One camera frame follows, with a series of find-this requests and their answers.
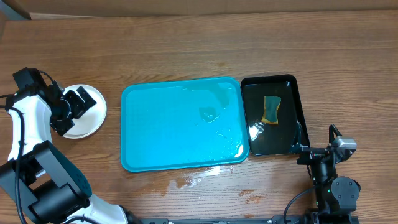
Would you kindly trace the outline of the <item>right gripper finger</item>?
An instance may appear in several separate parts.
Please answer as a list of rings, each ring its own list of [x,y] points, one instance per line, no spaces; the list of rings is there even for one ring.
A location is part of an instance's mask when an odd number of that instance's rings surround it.
[[[297,121],[295,127],[294,137],[291,143],[290,152],[291,153],[299,153],[302,148],[302,125]]]
[[[328,132],[329,143],[332,143],[335,140],[335,138],[338,136],[341,136],[341,133],[334,124],[331,124],[329,126],[329,132]]]

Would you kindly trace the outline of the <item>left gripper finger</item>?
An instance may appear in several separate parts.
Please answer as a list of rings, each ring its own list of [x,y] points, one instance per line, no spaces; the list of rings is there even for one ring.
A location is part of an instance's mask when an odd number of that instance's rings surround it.
[[[67,91],[67,102],[70,105],[70,114],[68,115],[70,119],[81,118],[96,104],[96,101],[82,86],[79,86],[76,91]]]
[[[63,136],[66,132],[68,132],[72,127],[74,127],[75,123],[67,118],[64,120],[50,120],[50,127],[53,128],[60,136]]]

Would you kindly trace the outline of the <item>white plate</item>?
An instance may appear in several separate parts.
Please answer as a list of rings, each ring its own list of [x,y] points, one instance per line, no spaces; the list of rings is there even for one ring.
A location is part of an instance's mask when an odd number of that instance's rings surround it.
[[[107,113],[106,100],[96,88],[89,85],[77,84],[66,87],[65,91],[71,90],[80,95],[77,92],[78,87],[83,87],[87,94],[96,101],[96,104],[88,109],[80,118],[73,119],[75,125],[63,135],[63,137],[68,139],[81,139],[95,133],[104,123]]]

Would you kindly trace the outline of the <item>green yellow sponge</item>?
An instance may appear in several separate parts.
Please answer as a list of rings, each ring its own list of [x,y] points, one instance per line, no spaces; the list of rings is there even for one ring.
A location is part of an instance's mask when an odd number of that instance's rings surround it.
[[[281,97],[265,96],[264,97],[264,113],[261,122],[269,125],[278,125],[278,110],[281,103]]]

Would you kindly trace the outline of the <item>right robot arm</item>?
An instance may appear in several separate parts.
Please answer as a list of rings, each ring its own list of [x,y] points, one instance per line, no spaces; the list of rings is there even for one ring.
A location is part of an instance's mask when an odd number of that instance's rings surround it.
[[[353,138],[344,137],[335,125],[328,128],[328,145],[324,148],[301,147],[297,149],[298,165],[305,165],[313,187],[296,195],[283,213],[284,223],[358,223],[356,201],[361,191],[360,184],[336,172],[338,163],[347,161],[356,151]],[[315,194],[317,207],[308,209],[298,220],[287,215],[290,206],[301,196]]]

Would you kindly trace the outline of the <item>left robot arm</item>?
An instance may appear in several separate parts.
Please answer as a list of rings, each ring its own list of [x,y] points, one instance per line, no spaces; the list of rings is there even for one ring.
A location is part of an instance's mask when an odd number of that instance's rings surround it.
[[[6,98],[13,143],[1,166],[1,188],[13,199],[22,223],[140,223],[126,208],[96,196],[84,174],[52,143],[76,124],[84,136],[106,116],[103,95],[89,85],[65,90],[57,82],[19,82]]]

